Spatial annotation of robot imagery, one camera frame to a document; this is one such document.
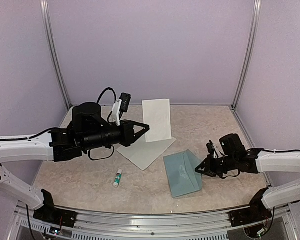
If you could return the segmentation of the teal blue envelope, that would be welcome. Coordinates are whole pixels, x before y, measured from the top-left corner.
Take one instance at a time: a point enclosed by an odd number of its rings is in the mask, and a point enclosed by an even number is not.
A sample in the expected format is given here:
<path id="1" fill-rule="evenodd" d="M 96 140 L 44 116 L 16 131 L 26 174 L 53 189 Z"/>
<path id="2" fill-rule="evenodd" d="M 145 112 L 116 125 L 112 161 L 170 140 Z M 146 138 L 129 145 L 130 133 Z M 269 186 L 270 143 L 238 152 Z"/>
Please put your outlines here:
<path id="1" fill-rule="evenodd" d="M 163 157 L 170 192 L 173 198 L 202 189 L 202 175 L 195 168 L 202 162 L 189 149 Z"/>

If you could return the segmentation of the white letter sheet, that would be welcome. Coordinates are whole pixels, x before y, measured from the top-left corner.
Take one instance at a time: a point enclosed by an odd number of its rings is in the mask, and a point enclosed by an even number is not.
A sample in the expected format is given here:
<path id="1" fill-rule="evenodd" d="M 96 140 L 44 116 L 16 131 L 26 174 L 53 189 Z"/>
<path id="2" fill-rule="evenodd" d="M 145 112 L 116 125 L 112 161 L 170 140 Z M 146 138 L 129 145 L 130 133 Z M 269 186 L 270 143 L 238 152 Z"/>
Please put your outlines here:
<path id="1" fill-rule="evenodd" d="M 147 143 L 172 139 L 170 99 L 142 101 L 143 123 L 150 129 L 145 134 Z"/>
<path id="2" fill-rule="evenodd" d="M 172 146 L 176 140 L 173 137 L 168 140 L 146 142 L 146 138 L 143 136 L 131 146 L 120 146 L 116 151 L 140 170 L 144 171 Z"/>

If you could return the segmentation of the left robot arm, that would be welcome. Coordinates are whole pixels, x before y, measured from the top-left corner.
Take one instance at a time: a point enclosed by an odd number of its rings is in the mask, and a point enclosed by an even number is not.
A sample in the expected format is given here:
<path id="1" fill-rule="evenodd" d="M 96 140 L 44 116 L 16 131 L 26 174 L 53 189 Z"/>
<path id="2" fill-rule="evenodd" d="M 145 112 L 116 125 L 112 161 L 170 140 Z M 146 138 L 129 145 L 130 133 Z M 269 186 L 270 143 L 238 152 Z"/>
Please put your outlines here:
<path id="1" fill-rule="evenodd" d="M 72 109 L 67 128 L 53 127 L 36 135 L 0 136 L 0 191 L 39 211 L 53 223 L 60 218 L 52 195 L 25 183 L 11 174 L 4 163 L 22 161 L 66 162 L 90 155 L 91 150 L 113 148 L 116 144 L 130 147 L 150 130 L 144 123 L 122 120 L 126 107 L 117 101 L 113 108 L 114 122 L 102 118 L 102 108 L 96 102 L 86 102 Z"/>

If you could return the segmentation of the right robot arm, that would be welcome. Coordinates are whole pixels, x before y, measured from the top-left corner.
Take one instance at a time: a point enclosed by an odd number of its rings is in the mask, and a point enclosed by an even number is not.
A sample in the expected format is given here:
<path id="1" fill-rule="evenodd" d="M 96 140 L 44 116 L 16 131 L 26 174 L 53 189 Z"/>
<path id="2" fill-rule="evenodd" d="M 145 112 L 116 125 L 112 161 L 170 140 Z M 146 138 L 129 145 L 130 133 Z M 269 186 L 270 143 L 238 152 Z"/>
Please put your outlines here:
<path id="1" fill-rule="evenodd" d="M 195 172 L 208 177 L 225 179 L 228 172 L 237 170 L 239 174 L 260 174 L 267 172 L 287 172 L 300 174 L 300 149 L 269 150 L 264 148 L 246 149 L 236 133 L 219 140 L 220 152 L 212 141 L 207 143 L 208 156 Z M 266 210 L 300 201 L 300 179 L 277 187 L 261 189 L 250 201 L 246 218 L 256 222 Z"/>

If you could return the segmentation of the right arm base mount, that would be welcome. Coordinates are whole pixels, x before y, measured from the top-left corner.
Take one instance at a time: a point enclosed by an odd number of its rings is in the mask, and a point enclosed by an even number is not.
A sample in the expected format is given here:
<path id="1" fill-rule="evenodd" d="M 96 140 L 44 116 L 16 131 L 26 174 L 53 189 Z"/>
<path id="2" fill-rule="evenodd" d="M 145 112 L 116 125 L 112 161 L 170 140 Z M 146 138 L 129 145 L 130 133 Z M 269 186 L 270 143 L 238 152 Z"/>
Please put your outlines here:
<path id="1" fill-rule="evenodd" d="M 250 200 L 249 207 L 229 212 L 232 227 L 257 223 L 273 216 L 271 210 L 266 208 L 262 202 L 263 195 L 268 189 L 266 187 L 259 190 Z"/>

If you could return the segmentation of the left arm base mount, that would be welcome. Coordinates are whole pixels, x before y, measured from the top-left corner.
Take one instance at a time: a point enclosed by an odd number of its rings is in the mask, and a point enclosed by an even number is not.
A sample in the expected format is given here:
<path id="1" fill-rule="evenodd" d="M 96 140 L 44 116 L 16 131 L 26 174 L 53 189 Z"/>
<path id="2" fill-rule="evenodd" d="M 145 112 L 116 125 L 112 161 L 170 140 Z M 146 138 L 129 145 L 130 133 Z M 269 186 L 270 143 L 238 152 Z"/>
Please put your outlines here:
<path id="1" fill-rule="evenodd" d="M 43 206 L 34 211 L 33 218 L 60 227 L 73 228 L 78 214 L 75 211 L 55 207 L 52 194 L 44 189 L 41 192 Z"/>

